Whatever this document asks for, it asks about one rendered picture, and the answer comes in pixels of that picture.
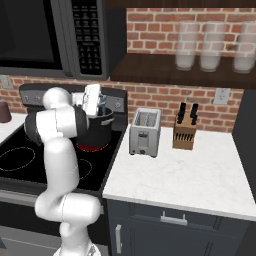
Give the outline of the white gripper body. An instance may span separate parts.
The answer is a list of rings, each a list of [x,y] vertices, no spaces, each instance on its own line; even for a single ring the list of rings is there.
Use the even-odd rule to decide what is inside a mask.
[[[88,116],[95,117],[98,112],[99,95],[101,86],[90,84],[85,87],[82,108]]]

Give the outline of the black cooking pot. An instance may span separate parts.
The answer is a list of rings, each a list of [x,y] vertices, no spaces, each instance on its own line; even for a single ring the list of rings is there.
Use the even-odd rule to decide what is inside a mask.
[[[84,151],[98,151],[111,140],[113,111],[107,107],[105,115],[89,119],[89,128],[84,136],[76,138],[77,146]]]

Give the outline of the silver toaster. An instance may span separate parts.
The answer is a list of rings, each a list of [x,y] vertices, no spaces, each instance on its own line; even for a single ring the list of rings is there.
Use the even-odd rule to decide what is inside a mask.
[[[161,110],[138,108],[129,130],[129,153],[156,157],[161,133]]]

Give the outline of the dark wooden shelf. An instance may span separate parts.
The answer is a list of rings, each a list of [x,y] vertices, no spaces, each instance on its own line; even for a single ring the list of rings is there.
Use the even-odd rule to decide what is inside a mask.
[[[200,87],[256,89],[256,66],[248,74],[236,73],[232,57],[222,57],[215,72],[200,69],[200,57],[195,57],[189,71],[180,71],[174,55],[127,54],[111,73],[110,79],[119,82],[188,85]]]

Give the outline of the wooden knife block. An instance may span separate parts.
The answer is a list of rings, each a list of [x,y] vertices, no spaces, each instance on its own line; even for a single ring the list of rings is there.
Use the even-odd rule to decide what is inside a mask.
[[[178,123],[178,117],[175,117],[173,129],[173,147],[176,149],[192,150],[194,146],[194,137],[196,126],[192,124],[192,118],[185,114],[181,123]]]

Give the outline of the dark maroon jar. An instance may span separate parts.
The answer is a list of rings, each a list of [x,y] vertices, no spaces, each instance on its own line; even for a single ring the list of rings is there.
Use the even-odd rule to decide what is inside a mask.
[[[8,104],[0,101],[0,123],[8,123],[12,119]]]

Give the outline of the black microwave oven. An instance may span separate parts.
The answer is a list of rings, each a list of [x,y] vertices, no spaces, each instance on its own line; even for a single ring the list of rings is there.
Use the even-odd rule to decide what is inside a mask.
[[[0,75],[106,80],[127,54],[126,10],[59,0],[71,77],[63,73],[50,0],[0,0]]]

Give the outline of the black stove with hob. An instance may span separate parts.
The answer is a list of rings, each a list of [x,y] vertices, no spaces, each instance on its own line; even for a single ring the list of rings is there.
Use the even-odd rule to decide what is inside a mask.
[[[111,140],[98,151],[84,151],[72,140],[80,181],[76,191],[97,198],[102,192],[127,127],[127,92],[103,88],[105,107],[113,111]],[[121,103],[121,109],[115,103]],[[24,125],[7,131],[0,141],[0,190],[40,195],[46,189],[43,148],[27,137]],[[2,256],[53,256],[61,245],[59,224],[40,219],[34,206],[0,202],[0,253]]]

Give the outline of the clear drinking glass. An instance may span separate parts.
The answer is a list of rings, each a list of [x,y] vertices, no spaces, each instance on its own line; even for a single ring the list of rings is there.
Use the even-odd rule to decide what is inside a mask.
[[[199,23],[196,21],[181,21],[179,23],[178,42],[175,64],[178,70],[189,71],[195,62]]]
[[[256,22],[244,22],[233,60],[237,73],[248,74],[256,63]]]
[[[219,66],[224,45],[226,23],[221,21],[207,22],[202,44],[200,67],[205,72],[215,72]]]

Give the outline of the dark wooden upper cabinet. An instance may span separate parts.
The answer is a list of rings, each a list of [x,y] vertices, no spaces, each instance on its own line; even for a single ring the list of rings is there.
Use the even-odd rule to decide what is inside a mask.
[[[126,8],[254,8],[256,0],[106,0],[108,7]]]

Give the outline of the dark blue cupboard door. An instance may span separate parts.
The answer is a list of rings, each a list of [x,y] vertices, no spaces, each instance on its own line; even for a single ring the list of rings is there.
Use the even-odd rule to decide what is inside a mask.
[[[115,228],[121,224],[122,253],[116,252]],[[213,243],[201,232],[161,228],[141,221],[109,218],[113,256],[212,256]]]

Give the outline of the dark tall cabinet panel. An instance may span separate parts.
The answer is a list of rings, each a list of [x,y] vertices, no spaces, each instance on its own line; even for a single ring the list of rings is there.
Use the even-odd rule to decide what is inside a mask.
[[[256,89],[244,91],[232,136],[256,202]]]

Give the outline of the dark blue drawer front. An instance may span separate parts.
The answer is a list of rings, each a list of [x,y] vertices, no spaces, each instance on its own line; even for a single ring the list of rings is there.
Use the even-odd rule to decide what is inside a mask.
[[[246,220],[145,204],[129,203],[127,213],[132,220],[158,225],[161,228],[199,231],[232,238],[242,238],[249,227],[249,222]],[[182,218],[183,215],[186,215],[188,225],[182,226],[161,222],[160,216],[163,213],[174,218]]]

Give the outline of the grey wall outlet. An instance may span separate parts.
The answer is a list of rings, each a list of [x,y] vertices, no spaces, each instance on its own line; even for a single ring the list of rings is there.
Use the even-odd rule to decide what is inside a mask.
[[[0,75],[0,81],[2,83],[3,89],[8,89],[8,90],[13,89],[13,84],[9,75]]]

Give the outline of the white wall outlet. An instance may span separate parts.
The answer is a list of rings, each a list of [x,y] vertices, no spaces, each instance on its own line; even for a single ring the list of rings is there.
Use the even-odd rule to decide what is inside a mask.
[[[229,100],[231,89],[230,88],[217,88],[213,103],[216,105],[226,105]]]

